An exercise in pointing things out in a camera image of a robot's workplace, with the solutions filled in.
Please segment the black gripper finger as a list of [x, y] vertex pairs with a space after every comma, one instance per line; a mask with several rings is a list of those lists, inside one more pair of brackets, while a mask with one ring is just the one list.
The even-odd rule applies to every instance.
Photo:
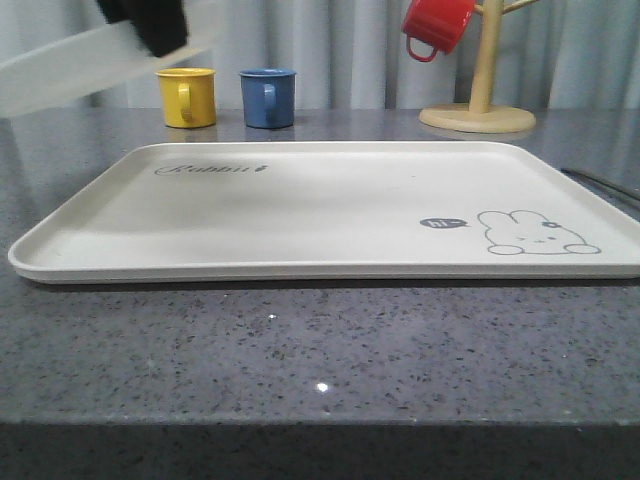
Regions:
[[164, 57], [188, 43], [183, 2], [179, 0], [98, 0], [108, 23], [130, 21], [154, 57]]

